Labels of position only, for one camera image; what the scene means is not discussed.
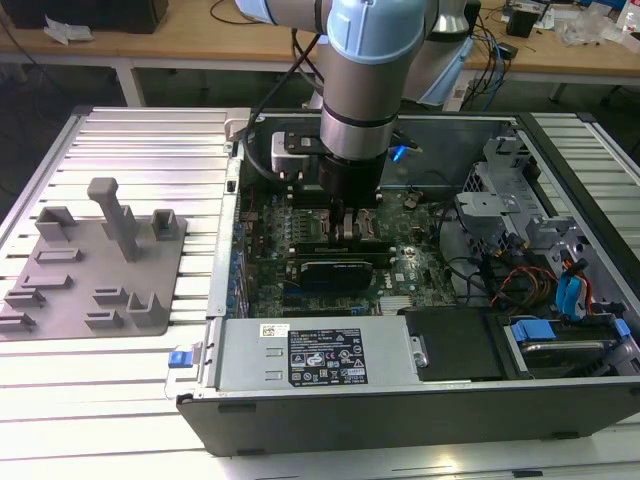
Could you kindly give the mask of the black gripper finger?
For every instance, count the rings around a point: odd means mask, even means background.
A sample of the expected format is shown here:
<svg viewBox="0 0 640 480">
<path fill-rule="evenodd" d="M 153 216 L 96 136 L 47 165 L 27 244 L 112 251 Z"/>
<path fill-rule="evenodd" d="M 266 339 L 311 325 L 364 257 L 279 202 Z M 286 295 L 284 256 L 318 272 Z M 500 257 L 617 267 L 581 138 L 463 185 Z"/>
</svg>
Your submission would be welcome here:
<svg viewBox="0 0 640 480">
<path fill-rule="evenodd" d="M 351 214 L 352 239 L 357 241 L 370 240 L 372 238 L 372 224 L 369 211 L 353 207 Z"/>
<path fill-rule="evenodd" d="M 332 196 L 329 206 L 329 234 L 330 240 L 344 239 L 345 205 L 341 198 Z"/>
</svg>

